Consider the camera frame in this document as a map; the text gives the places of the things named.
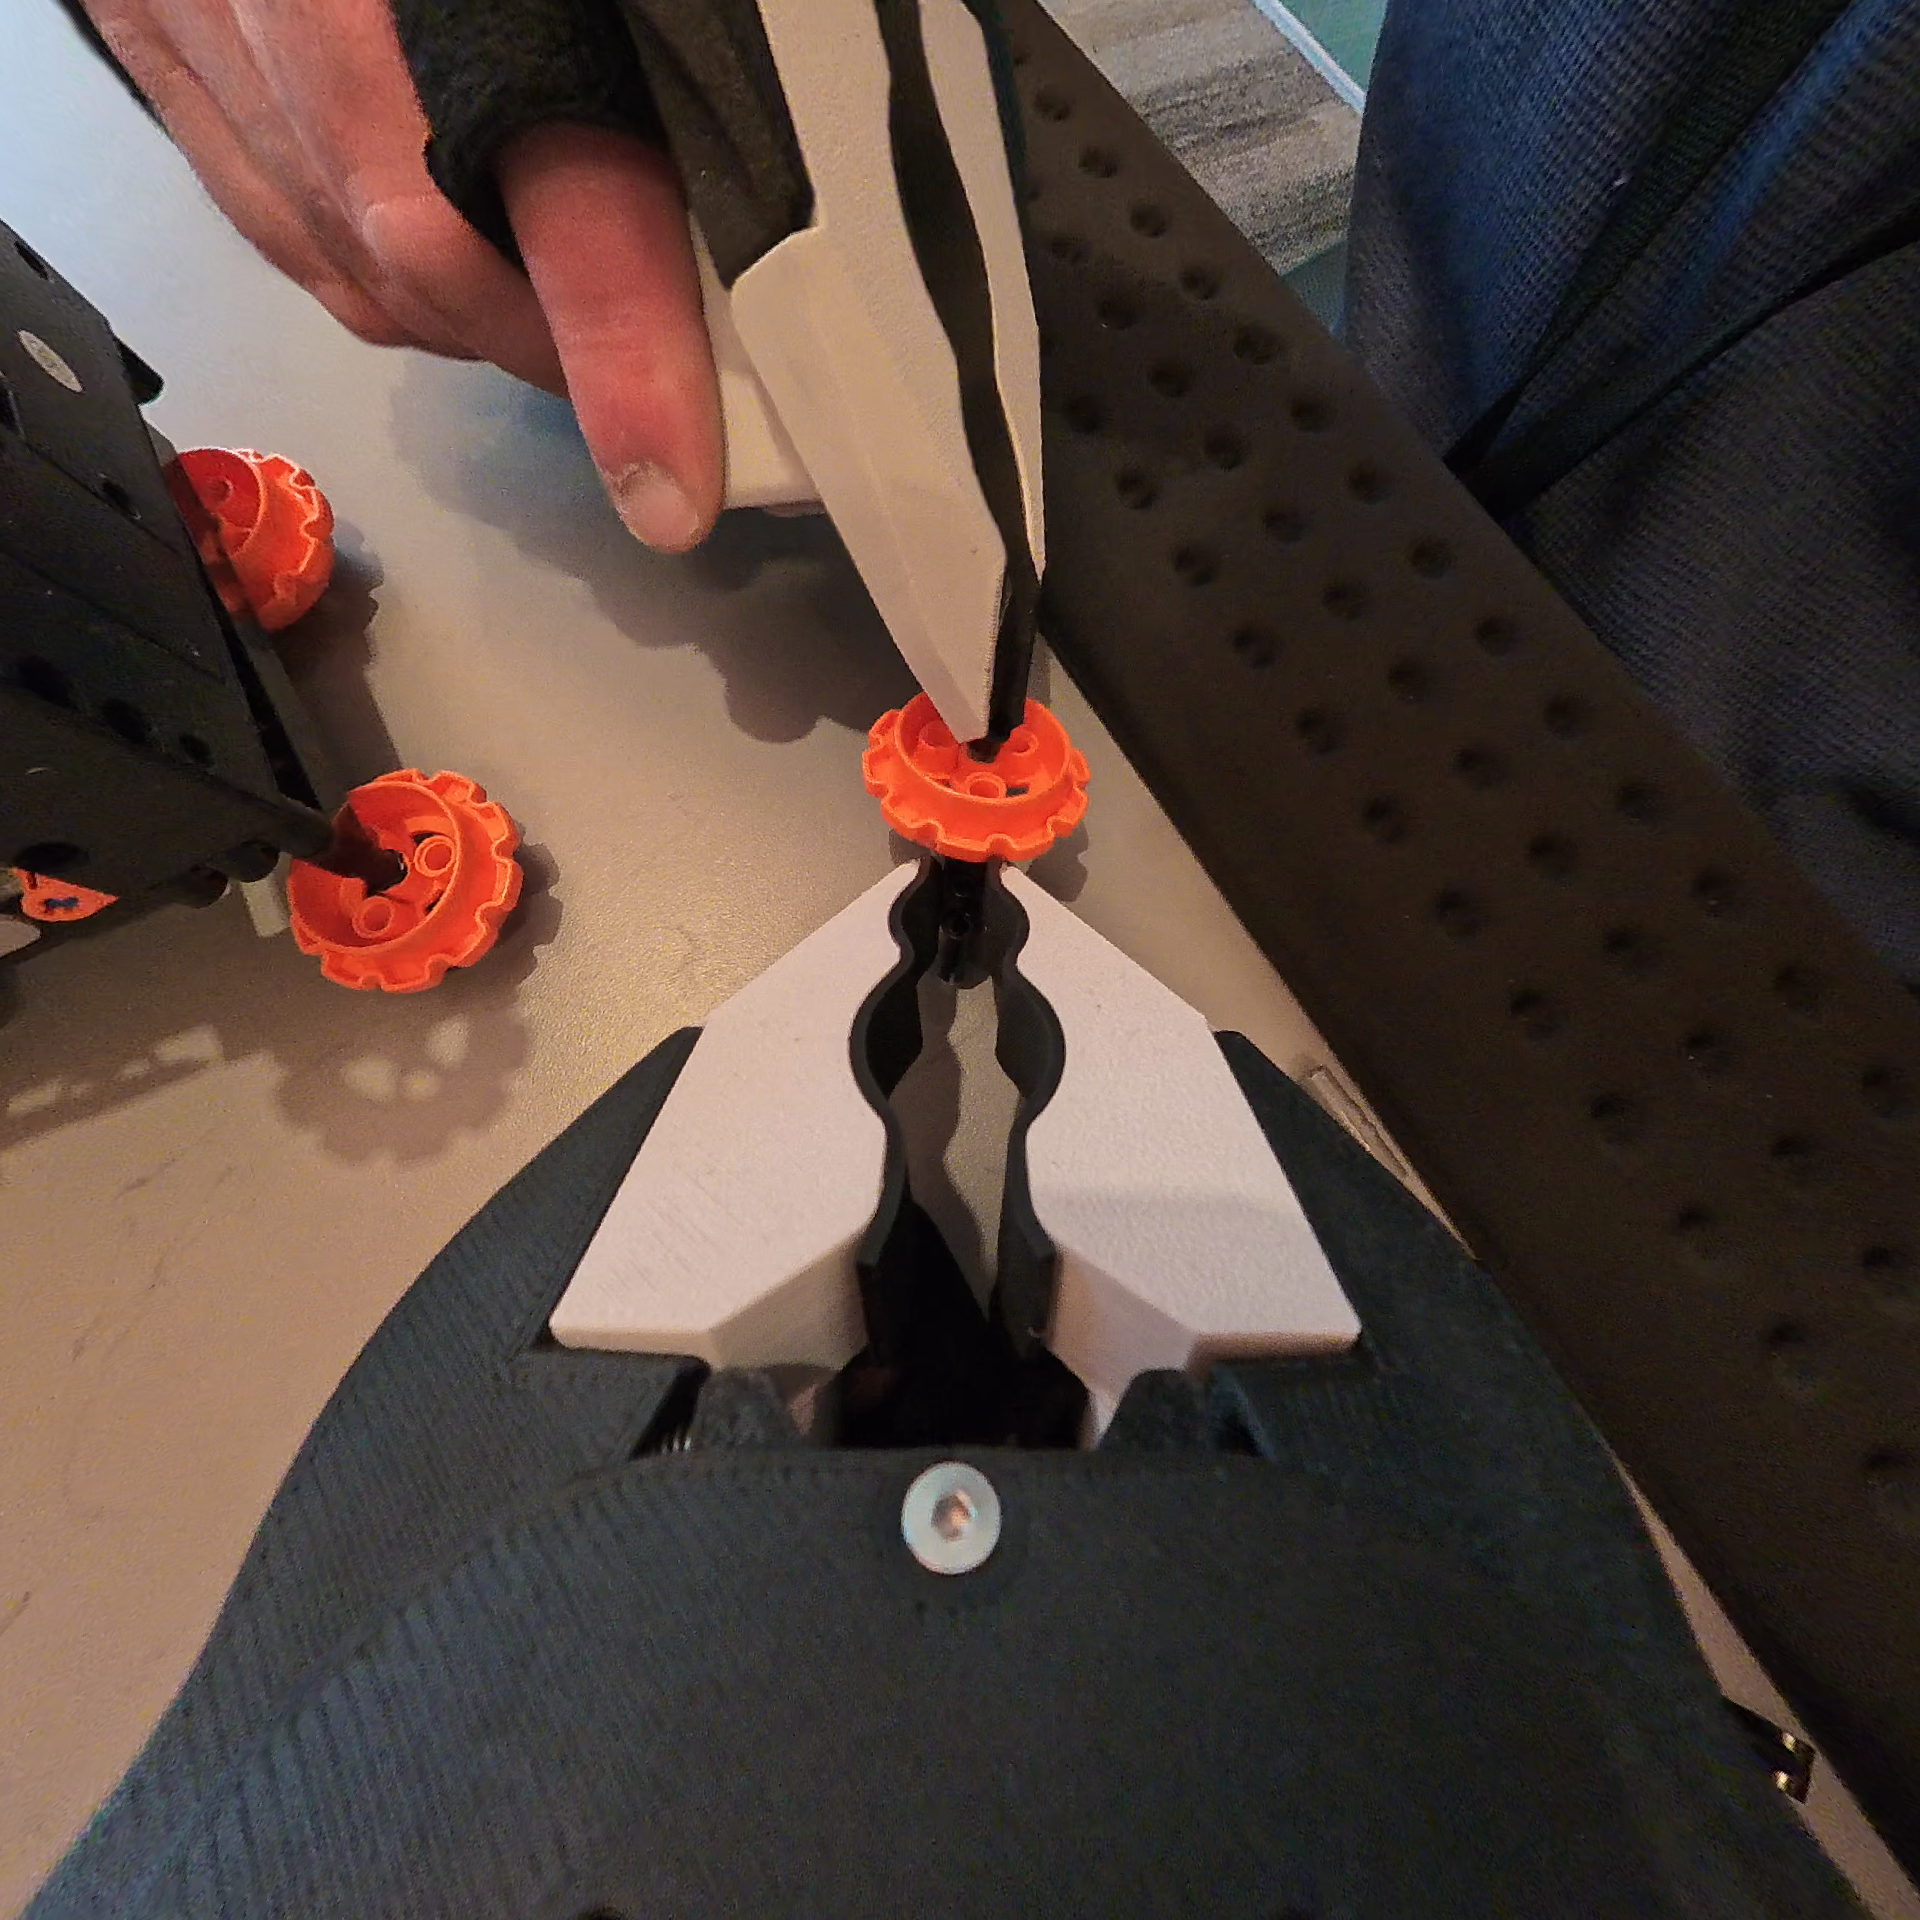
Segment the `black grey toy robot vehicle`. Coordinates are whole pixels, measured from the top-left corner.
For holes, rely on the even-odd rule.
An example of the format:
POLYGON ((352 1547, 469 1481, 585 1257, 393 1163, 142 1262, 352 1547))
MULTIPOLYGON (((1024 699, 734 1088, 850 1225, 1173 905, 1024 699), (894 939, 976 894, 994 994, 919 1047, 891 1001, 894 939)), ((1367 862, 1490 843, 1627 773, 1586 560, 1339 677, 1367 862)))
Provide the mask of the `black grey toy robot vehicle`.
POLYGON ((229 615, 142 411, 158 375, 2 229, 2 866, 112 894, 5 965, 329 850, 343 789, 229 615))

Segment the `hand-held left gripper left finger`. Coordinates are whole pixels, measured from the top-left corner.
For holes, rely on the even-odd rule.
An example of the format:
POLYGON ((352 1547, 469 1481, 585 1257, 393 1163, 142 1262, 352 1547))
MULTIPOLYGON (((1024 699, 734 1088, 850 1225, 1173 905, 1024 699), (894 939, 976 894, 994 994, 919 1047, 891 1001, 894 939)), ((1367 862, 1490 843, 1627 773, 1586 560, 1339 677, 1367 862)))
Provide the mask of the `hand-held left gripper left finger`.
POLYGON ((706 1019, 549 1330, 576 1351, 839 1369, 864 1344, 855 1246, 885 1131, 853 1070, 901 958, 896 871, 706 1019))

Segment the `black dimpled mat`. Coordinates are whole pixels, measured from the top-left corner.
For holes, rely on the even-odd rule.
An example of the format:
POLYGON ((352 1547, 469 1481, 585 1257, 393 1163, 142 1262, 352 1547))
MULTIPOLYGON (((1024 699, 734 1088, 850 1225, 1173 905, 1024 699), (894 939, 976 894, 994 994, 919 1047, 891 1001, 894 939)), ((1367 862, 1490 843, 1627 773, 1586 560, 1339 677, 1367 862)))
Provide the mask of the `black dimpled mat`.
POLYGON ((1918 1022, 1038 5, 1042 629, 1915 1872, 1918 1022))

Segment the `person's right hand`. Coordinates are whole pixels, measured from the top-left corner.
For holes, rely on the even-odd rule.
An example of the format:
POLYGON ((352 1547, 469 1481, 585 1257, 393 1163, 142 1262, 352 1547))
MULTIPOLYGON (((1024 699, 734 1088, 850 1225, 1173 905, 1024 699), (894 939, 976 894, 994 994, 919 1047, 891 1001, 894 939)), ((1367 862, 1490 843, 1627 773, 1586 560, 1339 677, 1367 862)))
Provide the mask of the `person's right hand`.
POLYGON ((379 2, 85 2, 222 215, 359 341, 569 398, 624 526, 683 553, 725 432, 681 190, 626 130, 546 121, 496 162, 521 267, 446 201, 379 2))

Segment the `black toy axle pin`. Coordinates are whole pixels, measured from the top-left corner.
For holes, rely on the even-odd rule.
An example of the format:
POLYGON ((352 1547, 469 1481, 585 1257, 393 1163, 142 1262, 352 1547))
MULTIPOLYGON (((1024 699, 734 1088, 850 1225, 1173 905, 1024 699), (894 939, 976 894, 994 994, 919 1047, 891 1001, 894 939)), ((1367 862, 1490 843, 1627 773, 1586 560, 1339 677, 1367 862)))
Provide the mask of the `black toy axle pin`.
POLYGON ((987 974, 981 953, 994 864, 937 855, 933 869, 939 880, 939 914, 930 965, 939 981, 955 990, 974 987, 987 974))

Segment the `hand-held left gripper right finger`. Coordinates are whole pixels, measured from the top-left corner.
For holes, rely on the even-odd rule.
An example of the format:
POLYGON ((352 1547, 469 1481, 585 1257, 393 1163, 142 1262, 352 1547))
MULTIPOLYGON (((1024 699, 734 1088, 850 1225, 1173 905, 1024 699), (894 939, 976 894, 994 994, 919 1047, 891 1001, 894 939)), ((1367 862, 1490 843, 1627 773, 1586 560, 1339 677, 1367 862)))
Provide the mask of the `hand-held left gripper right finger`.
POLYGON ((1026 1173, 1074 1371, 1339 1353, 1360 1321, 1209 1024, 1029 878, 1017 958, 1063 1022, 1026 1173))

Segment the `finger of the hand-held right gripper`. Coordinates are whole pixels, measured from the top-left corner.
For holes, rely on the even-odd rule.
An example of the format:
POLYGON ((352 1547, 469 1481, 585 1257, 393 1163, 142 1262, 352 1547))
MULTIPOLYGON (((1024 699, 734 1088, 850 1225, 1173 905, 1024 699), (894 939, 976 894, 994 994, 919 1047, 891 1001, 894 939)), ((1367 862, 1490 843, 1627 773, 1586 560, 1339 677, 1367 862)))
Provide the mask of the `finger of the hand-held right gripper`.
POLYGON ((914 672, 901 645, 921 624, 905 539, 923 526, 928 432, 905 391, 901 5, 761 2, 759 18, 811 219, 731 279, 731 325, 914 672))
POLYGON ((1024 713, 1047 569, 1040 325, 1024 258, 1010 66, 992 7, 901 5, 905 391, 928 432, 901 640, 958 738, 1024 713))

